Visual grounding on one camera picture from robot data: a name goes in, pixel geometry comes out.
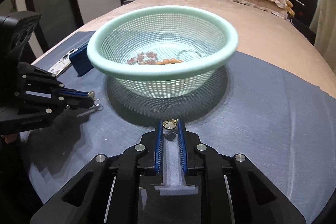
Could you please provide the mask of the small silver charm earring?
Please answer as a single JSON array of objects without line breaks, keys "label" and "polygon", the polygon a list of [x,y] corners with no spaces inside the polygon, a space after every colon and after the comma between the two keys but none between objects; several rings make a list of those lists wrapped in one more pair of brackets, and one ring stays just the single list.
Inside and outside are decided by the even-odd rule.
[{"label": "small silver charm earring", "polygon": [[96,98],[94,91],[90,91],[88,93],[88,97],[91,98],[93,101],[93,105],[89,108],[90,110],[95,110],[95,111],[103,110],[104,106],[101,104],[100,99]]}]

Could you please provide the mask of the gold ring earring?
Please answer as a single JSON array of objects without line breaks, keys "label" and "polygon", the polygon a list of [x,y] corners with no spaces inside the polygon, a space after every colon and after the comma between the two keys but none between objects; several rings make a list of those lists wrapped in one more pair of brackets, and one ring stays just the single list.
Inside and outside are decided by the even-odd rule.
[{"label": "gold ring earring", "polygon": [[178,122],[177,119],[166,120],[162,122],[162,126],[167,130],[173,130],[177,127]]}]

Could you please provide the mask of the small silver hoop earring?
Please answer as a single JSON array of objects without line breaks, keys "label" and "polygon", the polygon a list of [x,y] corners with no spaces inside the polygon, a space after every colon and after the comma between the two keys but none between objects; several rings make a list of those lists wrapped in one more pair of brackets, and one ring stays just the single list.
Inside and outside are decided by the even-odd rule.
[{"label": "small silver hoop earring", "polygon": [[201,59],[202,55],[196,50],[183,50],[177,54],[177,59],[183,62]]}]

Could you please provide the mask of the white butterfly phone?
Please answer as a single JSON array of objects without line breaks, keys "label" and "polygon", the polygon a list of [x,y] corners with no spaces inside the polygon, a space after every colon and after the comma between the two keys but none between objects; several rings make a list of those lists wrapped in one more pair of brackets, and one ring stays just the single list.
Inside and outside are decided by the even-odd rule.
[{"label": "white butterfly phone", "polygon": [[48,72],[50,72],[52,75],[55,75],[56,77],[62,75],[72,65],[70,61],[70,55],[76,51],[77,48],[73,48],[67,52],[59,61],[50,67]]}]

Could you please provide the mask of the dark blue rectangular case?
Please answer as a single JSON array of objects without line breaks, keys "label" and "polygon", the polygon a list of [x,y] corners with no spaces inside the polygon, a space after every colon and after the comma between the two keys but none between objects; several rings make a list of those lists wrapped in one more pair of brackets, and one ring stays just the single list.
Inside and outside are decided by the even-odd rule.
[{"label": "dark blue rectangular case", "polygon": [[70,62],[79,77],[84,76],[91,69],[93,69],[93,65],[88,59],[87,46],[88,44],[86,43],[82,45],[77,51],[70,54]]}]

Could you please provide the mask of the mint green plastic basket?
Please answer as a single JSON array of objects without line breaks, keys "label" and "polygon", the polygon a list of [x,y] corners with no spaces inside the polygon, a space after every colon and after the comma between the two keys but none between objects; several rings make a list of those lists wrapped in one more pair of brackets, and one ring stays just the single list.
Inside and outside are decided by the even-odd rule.
[{"label": "mint green plastic basket", "polygon": [[[153,6],[127,12],[101,26],[87,46],[92,65],[127,90],[173,98],[201,87],[232,57],[239,36],[212,12],[188,6]],[[201,59],[177,54],[196,50]]]}]

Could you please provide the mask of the blue denim cloth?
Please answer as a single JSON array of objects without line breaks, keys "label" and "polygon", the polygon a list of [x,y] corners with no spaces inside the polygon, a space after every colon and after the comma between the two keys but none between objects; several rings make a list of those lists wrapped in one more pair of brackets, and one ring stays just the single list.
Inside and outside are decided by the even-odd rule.
[{"label": "blue denim cloth", "polygon": [[32,223],[335,223],[335,99],[235,53],[175,98],[70,68],[96,93],[28,138]]}]

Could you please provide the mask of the beige bed cover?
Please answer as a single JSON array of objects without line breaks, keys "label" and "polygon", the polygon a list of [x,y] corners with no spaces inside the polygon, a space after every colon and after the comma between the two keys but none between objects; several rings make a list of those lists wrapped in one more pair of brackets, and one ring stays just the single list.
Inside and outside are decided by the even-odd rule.
[{"label": "beige bed cover", "polygon": [[320,87],[335,97],[335,74],[290,22],[240,3],[226,0],[136,0],[116,8],[78,30],[95,31],[124,13],[159,5],[183,5],[213,12],[230,22],[238,32],[238,51],[266,61]]}]

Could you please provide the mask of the lower pink frilled pillow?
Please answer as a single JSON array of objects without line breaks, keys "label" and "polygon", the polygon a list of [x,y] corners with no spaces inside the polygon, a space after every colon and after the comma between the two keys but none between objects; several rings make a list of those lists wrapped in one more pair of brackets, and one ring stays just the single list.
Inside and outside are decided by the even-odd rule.
[{"label": "lower pink frilled pillow", "polygon": [[288,13],[284,8],[278,7],[276,3],[269,0],[229,0],[249,7],[266,11],[283,19],[288,19]]}]

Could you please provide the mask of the brown plush toy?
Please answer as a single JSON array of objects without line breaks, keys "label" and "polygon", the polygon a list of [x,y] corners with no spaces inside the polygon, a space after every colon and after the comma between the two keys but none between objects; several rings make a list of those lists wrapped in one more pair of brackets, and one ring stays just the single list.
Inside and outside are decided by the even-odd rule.
[{"label": "brown plush toy", "polygon": [[294,18],[295,17],[295,12],[292,10],[293,4],[289,0],[285,0],[285,2],[286,2],[286,8],[285,9],[286,9],[286,12],[287,12],[288,16],[290,18]]}]

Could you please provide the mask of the beige curtain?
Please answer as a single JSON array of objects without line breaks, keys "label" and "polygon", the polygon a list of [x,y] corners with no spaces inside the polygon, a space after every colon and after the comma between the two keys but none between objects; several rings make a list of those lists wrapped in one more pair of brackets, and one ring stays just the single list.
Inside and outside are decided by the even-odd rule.
[{"label": "beige curtain", "polygon": [[314,46],[329,66],[335,69],[335,0],[318,0],[318,6],[310,24],[315,31]]}]

